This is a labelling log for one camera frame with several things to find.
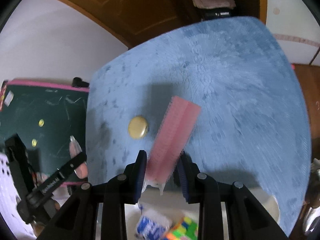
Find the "wooden cabinet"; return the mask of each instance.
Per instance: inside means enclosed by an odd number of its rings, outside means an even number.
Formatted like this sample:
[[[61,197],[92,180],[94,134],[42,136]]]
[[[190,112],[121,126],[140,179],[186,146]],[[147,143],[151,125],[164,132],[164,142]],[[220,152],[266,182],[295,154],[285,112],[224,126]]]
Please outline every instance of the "wooden cabinet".
[[[200,21],[192,0],[60,0],[132,48],[162,33]],[[239,15],[266,22],[267,0],[235,0]]]
[[[320,159],[320,67],[295,65],[306,102],[312,142],[312,158]]]

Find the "yellow bottle cap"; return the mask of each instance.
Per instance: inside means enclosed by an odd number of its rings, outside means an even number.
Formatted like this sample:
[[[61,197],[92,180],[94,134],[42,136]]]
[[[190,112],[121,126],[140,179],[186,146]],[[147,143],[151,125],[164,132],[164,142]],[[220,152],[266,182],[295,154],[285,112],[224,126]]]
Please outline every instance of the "yellow bottle cap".
[[[148,132],[147,120],[141,115],[135,116],[130,120],[128,132],[133,139],[141,139],[145,137]]]
[[[43,119],[40,119],[39,121],[39,126],[42,127],[44,125],[44,120]]]
[[[33,147],[36,147],[37,143],[38,143],[38,141],[36,139],[32,139],[31,144],[32,144]]]

